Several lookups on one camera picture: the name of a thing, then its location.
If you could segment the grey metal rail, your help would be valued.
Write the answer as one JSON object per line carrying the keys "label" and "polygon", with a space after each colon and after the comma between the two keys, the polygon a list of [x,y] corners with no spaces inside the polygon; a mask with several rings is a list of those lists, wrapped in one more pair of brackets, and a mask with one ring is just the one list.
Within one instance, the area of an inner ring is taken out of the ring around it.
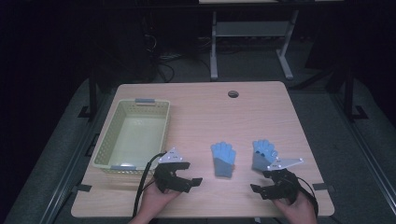
{"label": "grey metal rail", "polygon": [[102,105],[107,109],[107,98],[107,95],[99,93],[88,97],[86,102],[86,94],[76,96],[61,118],[60,125],[55,130],[56,139],[49,144],[51,153],[46,160],[57,177],[39,224],[53,224],[74,188],[80,185],[99,136],[99,129],[103,126],[102,119],[97,119],[91,112],[95,110],[101,114]]}
{"label": "grey metal rail", "polygon": [[348,130],[351,132],[354,140],[359,146],[362,157],[378,185],[383,197],[385,198],[390,210],[396,216],[396,188],[392,186],[385,172],[383,171],[380,162],[375,158],[371,147],[363,137],[361,130],[358,128],[356,121],[351,119],[344,111],[344,103],[341,98],[336,94],[331,94],[330,98],[334,103],[336,110],[342,117]]}

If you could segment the person's left hand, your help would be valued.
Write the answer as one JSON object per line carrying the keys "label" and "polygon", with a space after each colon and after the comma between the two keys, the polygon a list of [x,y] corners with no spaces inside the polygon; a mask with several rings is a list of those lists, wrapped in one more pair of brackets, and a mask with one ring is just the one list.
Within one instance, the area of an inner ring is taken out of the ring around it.
{"label": "person's left hand", "polygon": [[158,216],[161,211],[180,195],[179,191],[167,189],[161,192],[155,185],[155,180],[151,179],[145,186],[140,208],[134,218],[143,220],[152,220]]}

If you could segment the white metal table frame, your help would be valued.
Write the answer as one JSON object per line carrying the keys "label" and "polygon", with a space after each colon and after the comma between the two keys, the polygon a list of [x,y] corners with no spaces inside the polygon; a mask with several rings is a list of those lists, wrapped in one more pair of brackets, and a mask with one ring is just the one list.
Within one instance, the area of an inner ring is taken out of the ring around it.
{"label": "white metal table frame", "polygon": [[286,58],[287,49],[299,15],[298,10],[291,13],[288,21],[218,21],[217,12],[212,14],[211,49],[210,49],[210,78],[219,78],[217,60],[218,37],[283,37],[283,46],[276,51],[276,56],[287,80],[293,79]]}

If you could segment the blue and grey knit glove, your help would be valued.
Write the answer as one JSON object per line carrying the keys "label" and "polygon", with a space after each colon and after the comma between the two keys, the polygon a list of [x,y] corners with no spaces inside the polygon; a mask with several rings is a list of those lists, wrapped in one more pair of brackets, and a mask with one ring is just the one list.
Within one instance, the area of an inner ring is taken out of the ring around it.
{"label": "blue and grey knit glove", "polygon": [[257,171],[264,171],[277,158],[277,151],[275,150],[275,146],[266,139],[254,141],[252,145],[252,169]]}
{"label": "blue and grey knit glove", "polygon": [[231,178],[236,151],[231,144],[220,142],[211,146],[215,176]]}

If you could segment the person's right hand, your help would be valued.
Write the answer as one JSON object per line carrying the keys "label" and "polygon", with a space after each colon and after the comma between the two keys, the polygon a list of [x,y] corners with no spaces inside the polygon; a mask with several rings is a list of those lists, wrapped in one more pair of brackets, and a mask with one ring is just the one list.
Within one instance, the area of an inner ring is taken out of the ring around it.
{"label": "person's right hand", "polygon": [[283,203],[281,200],[272,200],[275,207],[290,221],[317,220],[314,205],[301,192],[298,192],[296,201],[292,204]]}

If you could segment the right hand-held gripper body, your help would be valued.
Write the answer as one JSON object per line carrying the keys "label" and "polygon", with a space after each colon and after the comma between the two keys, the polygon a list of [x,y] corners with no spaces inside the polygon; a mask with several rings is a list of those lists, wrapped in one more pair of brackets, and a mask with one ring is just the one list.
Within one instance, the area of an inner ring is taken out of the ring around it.
{"label": "right hand-held gripper body", "polygon": [[276,159],[264,171],[275,171],[275,174],[270,178],[273,186],[268,188],[268,200],[287,199],[289,203],[294,203],[297,197],[298,180],[297,176],[289,171],[291,166],[300,164],[300,159]]}

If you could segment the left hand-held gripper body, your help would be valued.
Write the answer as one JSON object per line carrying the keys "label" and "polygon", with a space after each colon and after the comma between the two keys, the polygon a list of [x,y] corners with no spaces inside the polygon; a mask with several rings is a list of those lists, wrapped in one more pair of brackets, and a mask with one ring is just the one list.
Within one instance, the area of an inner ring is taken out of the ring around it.
{"label": "left hand-held gripper body", "polygon": [[176,162],[186,161],[184,161],[175,147],[172,147],[159,158],[158,165],[155,168],[154,178],[155,184],[161,192],[170,189],[188,193],[191,190],[191,188],[185,187],[185,181],[189,179],[177,176],[178,170],[175,170],[174,167]]}

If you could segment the pale yellow plastic basket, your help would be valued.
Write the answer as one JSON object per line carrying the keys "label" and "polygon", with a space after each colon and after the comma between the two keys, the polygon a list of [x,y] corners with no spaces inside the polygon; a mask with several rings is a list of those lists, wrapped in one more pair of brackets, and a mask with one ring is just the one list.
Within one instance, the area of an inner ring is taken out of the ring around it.
{"label": "pale yellow plastic basket", "polygon": [[168,101],[119,100],[92,166],[110,174],[142,174],[155,155],[165,152],[169,118]]}

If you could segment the black upright stand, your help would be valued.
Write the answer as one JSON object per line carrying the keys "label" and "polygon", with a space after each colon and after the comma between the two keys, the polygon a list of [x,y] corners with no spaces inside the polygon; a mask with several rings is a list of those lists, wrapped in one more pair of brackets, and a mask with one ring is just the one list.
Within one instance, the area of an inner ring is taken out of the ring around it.
{"label": "black upright stand", "polygon": [[97,113],[96,78],[94,70],[89,76],[89,104],[81,108],[78,117],[92,121]]}
{"label": "black upright stand", "polygon": [[354,96],[354,75],[350,66],[346,68],[345,92],[344,92],[344,112],[350,122],[357,119],[368,119],[367,114],[360,105],[353,103]]}

